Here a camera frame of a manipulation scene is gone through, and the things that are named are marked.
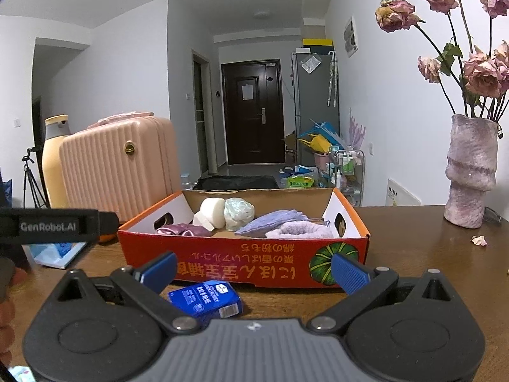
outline ceiling light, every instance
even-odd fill
[[[264,18],[269,18],[272,15],[270,10],[261,10],[257,11],[253,14],[254,18],[258,18],[259,20],[263,20]]]

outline metal screw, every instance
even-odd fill
[[[316,330],[331,330],[336,326],[336,321],[329,316],[318,316],[311,321],[311,326]]]
[[[191,330],[198,326],[198,322],[192,317],[181,316],[174,319],[171,325],[177,330]]]

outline ribbed suitcase shell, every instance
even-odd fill
[[[126,144],[134,144],[134,154]],[[68,136],[60,147],[64,184],[73,208],[116,212],[126,222],[181,189],[172,123],[129,118]]]

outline blue carton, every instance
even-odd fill
[[[209,280],[168,293],[171,304],[206,326],[211,319],[242,313],[242,301],[228,282]]]

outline dark brown door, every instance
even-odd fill
[[[228,163],[284,162],[279,60],[222,66]]]

